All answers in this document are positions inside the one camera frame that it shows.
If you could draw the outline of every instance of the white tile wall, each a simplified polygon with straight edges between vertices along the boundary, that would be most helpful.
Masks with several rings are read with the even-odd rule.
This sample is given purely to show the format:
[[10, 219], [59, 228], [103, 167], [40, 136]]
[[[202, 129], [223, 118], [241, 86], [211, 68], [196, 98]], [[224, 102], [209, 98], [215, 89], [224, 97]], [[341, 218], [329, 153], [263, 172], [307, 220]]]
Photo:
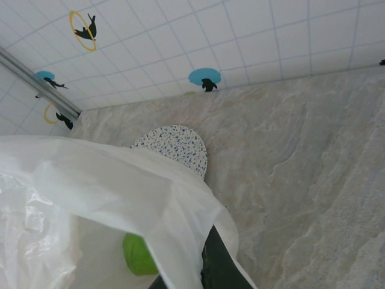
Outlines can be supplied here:
[[253, 83], [281, 79], [281, 70], [278, 61], [249, 66], [246, 70], [250, 81]]
[[314, 74], [346, 70], [349, 66], [351, 49], [318, 53], [312, 56]]
[[277, 29], [278, 45], [282, 58], [309, 54], [307, 23], [301, 22]]
[[281, 61], [282, 74], [286, 79], [310, 75], [310, 57], [302, 56]]
[[[74, 36], [70, 10], [87, 25], [88, 13], [96, 17], [95, 51]], [[384, 0], [0, 0], [0, 45], [33, 71], [54, 73], [69, 88], [59, 92], [93, 109], [200, 93], [188, 76], [204, 67], [220, 71], [224, 89], [378, 65], [384, 14]], [[79, 16], [73, 23], [82, 30]], [[0, 116], [21, 132], [23, 108], [36, 104], [25, 84], [11, 88], [15, 80], [0, 78], [0, 101], [20, 104], [19, 116]]]
[[[44, 115], [49, 102], [36, 99], [37, 91], [0, 65], [0, 135], [36, 134], [68, 136], [69, 129], [63, 122], [50, 124]], [[57, 121], [55, 107], [50, 106], [46, 115]]]

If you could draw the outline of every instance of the metal rail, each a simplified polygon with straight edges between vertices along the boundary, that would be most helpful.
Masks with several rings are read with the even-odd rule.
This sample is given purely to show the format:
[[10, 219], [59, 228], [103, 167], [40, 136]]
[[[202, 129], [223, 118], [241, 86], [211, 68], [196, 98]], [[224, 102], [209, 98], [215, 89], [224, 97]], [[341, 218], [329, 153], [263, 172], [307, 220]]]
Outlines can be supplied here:
[[39, 78], [31, 69], [10, 55], [4, 48], [0, 47], [0, 63], [9, 68], [17, 76], [33, 86], [38, 91], [39, 97], [51, 101], [56, 108], [68, 118], [77, 119], [81, 110], [68, 101], [57, 90], [50, 87], [46, 81]]

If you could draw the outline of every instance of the black object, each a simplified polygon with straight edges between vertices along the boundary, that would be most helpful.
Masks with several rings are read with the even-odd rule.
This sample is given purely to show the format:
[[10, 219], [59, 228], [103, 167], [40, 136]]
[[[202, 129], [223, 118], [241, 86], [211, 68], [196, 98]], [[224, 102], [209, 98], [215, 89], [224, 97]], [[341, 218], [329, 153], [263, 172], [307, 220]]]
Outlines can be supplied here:
[[[94, 40], [96, 40], [96, 39], [95, 39], [95, 36], [96, 36], [96, 24], [95, 24], [95, 18], [96, 18], [96, 16], [94, 15], [94, 16], [91, 18], [91, 16], [88, 14], [88, 18], [90, 18], [90, 20], [91, 20], [91, 24], [90, 24], [90, 26], [88, 27], [88, 29], [91, 31], [91, 34], [92, 34], [92, 36], [94, 37]], [[86, 29], [86, 27], [83, 27], [83, 31], [80, 31], [80, 30], [75, 29], [75, 34], [76, 34], [77, 36], [79, 36], [79, 37], [84, 38], [84, 39], [90, 39], [90, 40], [92, 40], [90, 33], [88, 33], [88, 29]]]
[[56, 87], [64, 87], [65, 89], [68, 89], [68, 87], [65, 87], [64, 84], [57, 84], [55, 81], [53, 81], [49, 77], [44, 77], [43, 79], [47, 81], [54, 89], [57, 89]]
[[66, 116], [63, 116], [62, 114], [56, 113], [56, 117], [58, 118], [58, 120], [64, 122], [69, 129], [73, 128], [72, 121], [69, 120]]
[[[231, 259], [217, 229], [213, 226], [202, 252], [204, 289], [252, 289]], [[159, 275], [149, 289], [167, 289]]]
[[203, 82], [202, 88], [206, 89], [205, 92], [212, 92], [214, 87], [218, 89], [217, 85], [214, 82], [212, 82], [210, 78], [203, 78], [202, 82]]

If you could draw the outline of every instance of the yellow ring decal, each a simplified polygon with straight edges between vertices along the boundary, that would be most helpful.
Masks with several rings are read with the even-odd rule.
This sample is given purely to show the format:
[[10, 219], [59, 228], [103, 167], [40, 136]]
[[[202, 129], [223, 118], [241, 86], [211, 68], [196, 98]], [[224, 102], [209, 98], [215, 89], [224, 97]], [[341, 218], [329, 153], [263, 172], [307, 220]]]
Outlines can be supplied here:
[[[82, 19], [83, 23], [84, 23], [84, 27], [87, 27], [87, 31], [88, 31], [88, 34], [90, 35], [91, 39], [92, 39], [92, 42], [94, 43], [94, 47], [93, 48], [89, 48], [87, 46], [85, 46], [82, 42], [82, 40], [80, 39], [80, 37], [76, 34], [75, 32], [75, 29], [73, 27], [73, 24], [72, 24], [72, 21], [73, 21], [73, 15], [76, 14], [80, 17], [80, 19]], [[71, 29], [72, 29], [72, 32], [74, 33], [76, 39], [78, 39], [78, 42], [88, 51], [95, 51], [96, 50], [96, 42], [95, 42], [95, 39], [94, 37], [92, 36], [92, 33], [90, 31], [90, 27], [87, 25], [86, 21], [83, 19], [83, 17], [75, 10], [71, 10], [70, 11], [70, 24], [71, 24]]]
[[51, 105], [52, 105], [52, 104], [47, 105], [46, 109], [44, 110], [44, 120], [45, 120], [47, 123], [49, 123], [50, 125], [56, 125], [58, 122], [53, 122], [53, 121], [49, 120], [48, 117], [47, 117], [47, 111], [48, 111], [48, 109], [51, 107]]

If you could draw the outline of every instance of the penguin decal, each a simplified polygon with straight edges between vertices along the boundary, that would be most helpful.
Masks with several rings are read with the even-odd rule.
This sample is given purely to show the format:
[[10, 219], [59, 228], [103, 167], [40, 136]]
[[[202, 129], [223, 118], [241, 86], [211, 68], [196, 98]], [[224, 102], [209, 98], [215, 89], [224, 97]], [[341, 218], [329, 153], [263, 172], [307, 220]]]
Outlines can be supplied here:
[[48, 82], [54, 89], [57, 89], [57, 87], [68, 89], [68, 87], [65, 87], [64, 84], [58, 84], [56, 81], [54, 81], [55, 75], [50, 71], [39, 71], [36, 73], [36, 75]]
[[[88, 29], [91, 31], [91, 34], [92, 34], [92, 36], [94, 37], [93, 40], [96, 40], [96, 39], [95, 39], [95, 37], [96, 37], [96, 24], [95, 24], [95, 18], [96, 18], [96, 16], [94, 15], [94, 16], [91, 18], [91, 16], [90, 16], [89, 14], [87, 14], [87, 15], [88, 15], [88, 18], [90, 18], [90, 20], [91, 20], [91, 24], [90, 24], [90, 26], [88, 26]], [[90, 33], [88, 33], [88, 29], [87, 29], [86, 27], [83, 27], [83, 31], [80, 31], [80, 30], [75, 29], [75, 34], [76, 34], [77, 36], [79, 36], [79, 37], [84, 38], [84, 39], [90, 39], [90, 40], [92, 40]]]
[[211, 92], [214, 88], [218, 89], [217, 84], [221, 82], [221, 73], [213, 68], [200, 68], [194, 70], [188, 76], [191, 83], [202, 86], [205, 92]]
[[57, 84], [55, 81], [48, 77], [44, 77], [43, 79], [47, 81], [54, 89], [57, 89], [56, 87], [64, 87], [65, 89], [68, 89], [68, 87], [65, 87], [64, 84]]
[[69, 120], [66, 116], [63, 116], [62, 114], [56, 113], [56, 117], [58, 118], [58, 120], [64, 122], [69, 129], [73, 128], [72, 121]]
[[209, 79], [209, 78], [203, 78], [203, 79], [202, 79], [202, 82], [203, 82], [202, 88], [203, 88], [203, 89], [206, 89], [205, 92], [212, 92], [212, 90], [214, 89], [214, 87], [215, 87], [216, 89], [218, 89], [217, 85], [216, 85], [215, 83], [213, 83], [213, 82], [211, 81], [211, 79]]

